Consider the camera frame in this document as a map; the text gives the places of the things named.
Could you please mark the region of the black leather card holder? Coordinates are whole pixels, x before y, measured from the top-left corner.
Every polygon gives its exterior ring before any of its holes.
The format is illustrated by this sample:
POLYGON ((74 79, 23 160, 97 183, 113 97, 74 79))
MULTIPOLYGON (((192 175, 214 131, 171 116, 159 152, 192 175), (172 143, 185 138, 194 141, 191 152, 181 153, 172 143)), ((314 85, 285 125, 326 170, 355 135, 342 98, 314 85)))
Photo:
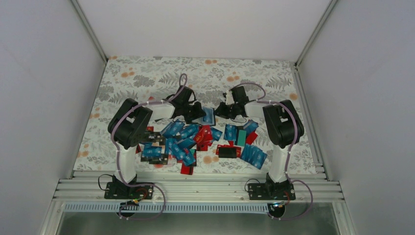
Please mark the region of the black leather card holder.
POLYGON ((214 108, 202 107, 202 110, 205 112, 205 115, 203 117, 193 120, 193 123, 200 124, 200 125, 215 126, 216 119, 214 115, 214 108))

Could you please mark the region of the red VIP card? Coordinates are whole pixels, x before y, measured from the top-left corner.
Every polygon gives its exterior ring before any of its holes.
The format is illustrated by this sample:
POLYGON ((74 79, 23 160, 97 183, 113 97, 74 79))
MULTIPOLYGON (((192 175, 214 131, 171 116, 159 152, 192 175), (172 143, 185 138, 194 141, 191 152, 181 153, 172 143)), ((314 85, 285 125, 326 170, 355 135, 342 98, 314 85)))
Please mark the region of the red VIP card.
POLYGON ((213 140, 211 127, 209 125, 200 126, 193 140, 198 146, 208 145, 213 140))

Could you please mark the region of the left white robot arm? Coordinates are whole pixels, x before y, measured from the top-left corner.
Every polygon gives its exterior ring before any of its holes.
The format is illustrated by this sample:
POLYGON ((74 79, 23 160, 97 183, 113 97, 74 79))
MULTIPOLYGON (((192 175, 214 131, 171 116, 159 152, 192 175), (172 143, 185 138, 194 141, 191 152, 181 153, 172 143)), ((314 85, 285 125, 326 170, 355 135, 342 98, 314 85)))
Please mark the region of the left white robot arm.
POLYGON ((108 125, 111 141, 116 147, 116 171, 112 183, 123 198, 130 198, 136 193, 136 148, 147 137, 148 123, 179 116, 186 123, 191 123, 207 114, 200 102, 190 100, 192 95, 192 89, 181 85, 175 94, 160 101, 139 104, 132 98, 124 100, 108 125))

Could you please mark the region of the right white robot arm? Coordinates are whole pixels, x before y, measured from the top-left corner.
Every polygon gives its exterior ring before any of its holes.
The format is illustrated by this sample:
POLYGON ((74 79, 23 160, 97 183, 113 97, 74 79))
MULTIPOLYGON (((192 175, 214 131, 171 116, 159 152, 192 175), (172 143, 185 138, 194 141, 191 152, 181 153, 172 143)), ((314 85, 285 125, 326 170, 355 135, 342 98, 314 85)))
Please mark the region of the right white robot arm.
POLYGON ((216 116, 233 119, 262 118, 267 133, 274 145, 271 166, 264 183, 258 184, 251 195, 252 200, 294 199, 295 191, 288 175, 291 151, 304 134, 304 126, 290 100, 264 101, 262 98, 250 100, 242 85, 237 85, 224 93, 225 101, 215 109, 216 116))

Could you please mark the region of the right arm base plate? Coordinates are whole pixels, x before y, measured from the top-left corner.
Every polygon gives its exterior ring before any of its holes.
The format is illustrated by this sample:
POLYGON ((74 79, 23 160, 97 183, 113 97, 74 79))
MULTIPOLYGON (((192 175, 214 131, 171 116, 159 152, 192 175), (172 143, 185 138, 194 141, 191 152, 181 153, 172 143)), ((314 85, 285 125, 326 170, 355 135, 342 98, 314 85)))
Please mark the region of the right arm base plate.
POLYGON ((294 185, 288 181, 280 183, 249 183, 248 194, 250 200, 295 200, 294 185))

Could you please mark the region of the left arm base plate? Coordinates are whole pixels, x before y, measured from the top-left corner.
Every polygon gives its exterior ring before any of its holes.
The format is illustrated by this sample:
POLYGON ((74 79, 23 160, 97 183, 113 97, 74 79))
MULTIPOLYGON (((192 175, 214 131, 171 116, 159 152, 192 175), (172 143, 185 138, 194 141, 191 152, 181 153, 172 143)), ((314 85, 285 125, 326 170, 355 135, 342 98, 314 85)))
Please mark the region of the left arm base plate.
POLYGON ((150 200, 153 197, 153 186, 141 186, 141 187, 127 187, 126 185, 118 185, 109 182, 106 186, 104 198, 105 199, 146 199, 150 200))

